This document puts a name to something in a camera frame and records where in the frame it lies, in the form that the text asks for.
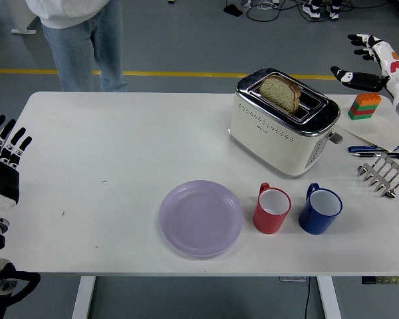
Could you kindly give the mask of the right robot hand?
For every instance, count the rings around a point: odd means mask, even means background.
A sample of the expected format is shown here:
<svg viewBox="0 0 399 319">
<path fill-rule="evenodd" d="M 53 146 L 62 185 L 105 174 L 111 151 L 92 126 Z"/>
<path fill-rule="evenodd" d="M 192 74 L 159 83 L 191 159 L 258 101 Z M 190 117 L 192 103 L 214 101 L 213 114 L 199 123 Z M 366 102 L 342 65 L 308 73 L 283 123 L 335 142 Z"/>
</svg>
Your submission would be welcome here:
<svg viewBox="0 0 399 319">
<path fill-rule="evenodd" d="M 381 68 L 381 74 L 368 74 L 331 67 L 335 78 L 344 86 L 367 92 L 380 92 L 383 88 L 399 102 L 399 56 L 391 45 L 373 35 L 353 34 L 348 39 L 354 46 L 360 46 L 354 54 L 364 60 L 373 60 Z"/>
</svg>

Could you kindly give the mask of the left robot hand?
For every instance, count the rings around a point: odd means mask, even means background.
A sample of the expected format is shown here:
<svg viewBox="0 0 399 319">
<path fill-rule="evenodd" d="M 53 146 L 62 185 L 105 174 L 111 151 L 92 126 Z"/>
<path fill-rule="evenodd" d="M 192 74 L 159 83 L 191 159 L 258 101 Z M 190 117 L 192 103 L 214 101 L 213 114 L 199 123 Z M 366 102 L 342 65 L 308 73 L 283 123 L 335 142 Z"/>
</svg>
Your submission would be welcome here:
<svg viewBox="0 0 399 319">
<path fill-rule="evenodd" d="M 6 121 L 0 115 L 0 215 L 8 212 L 19 201 L 19 166 L 24 151 L 32 142 L 26 128 L 14 131 L 16 120 Z"/>
</svg>

